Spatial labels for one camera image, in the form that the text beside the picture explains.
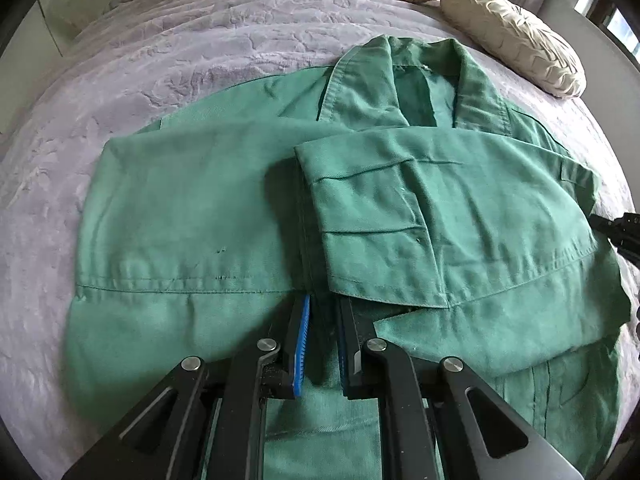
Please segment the green work jacket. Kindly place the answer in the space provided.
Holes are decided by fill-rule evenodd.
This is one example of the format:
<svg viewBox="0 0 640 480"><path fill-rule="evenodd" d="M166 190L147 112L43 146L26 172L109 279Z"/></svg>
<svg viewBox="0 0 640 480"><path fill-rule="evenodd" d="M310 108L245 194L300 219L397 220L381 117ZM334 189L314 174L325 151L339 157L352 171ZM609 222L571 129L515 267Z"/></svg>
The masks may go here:
<svg viewBox="0 0 640 480"><path fill-rule="evenodd" d="M620 395L620 267L599 177L456 40L378 37L105 144L78 233L66 390L111 427L168 370L314 297L307 385L268 410L269 479L375 479L378 410L341 395L330 300L469 363L582 474Z"/></svg>

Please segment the cream round pleated cushion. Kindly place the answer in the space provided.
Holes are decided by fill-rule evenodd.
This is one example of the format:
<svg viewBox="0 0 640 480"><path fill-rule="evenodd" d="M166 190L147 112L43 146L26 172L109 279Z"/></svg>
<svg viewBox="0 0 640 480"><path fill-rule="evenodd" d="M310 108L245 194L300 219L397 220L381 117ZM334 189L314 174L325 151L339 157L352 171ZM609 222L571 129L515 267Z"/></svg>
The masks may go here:
<svg viewBox="0 0 640 480"><path fill-rule="evenodd" d="M587 77L577 52L537 15L509 0L440 0L451 24L505 66L558 99L579 98Z"/></svg>

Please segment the grey embossed bed cover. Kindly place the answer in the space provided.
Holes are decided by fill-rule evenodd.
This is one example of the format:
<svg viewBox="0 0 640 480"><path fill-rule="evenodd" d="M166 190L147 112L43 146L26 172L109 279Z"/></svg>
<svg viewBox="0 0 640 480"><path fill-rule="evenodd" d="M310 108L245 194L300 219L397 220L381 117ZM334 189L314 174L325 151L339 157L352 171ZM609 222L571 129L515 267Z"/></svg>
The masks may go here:
<svg viewBox="0 0 640 480"><path fill-rule="evenodd" d="M1 415L43 479L96 440L63 389L81 206L103 145L222 89L329 65L374 36L452 35L399 0L122 0L1 139Z"/></svg>

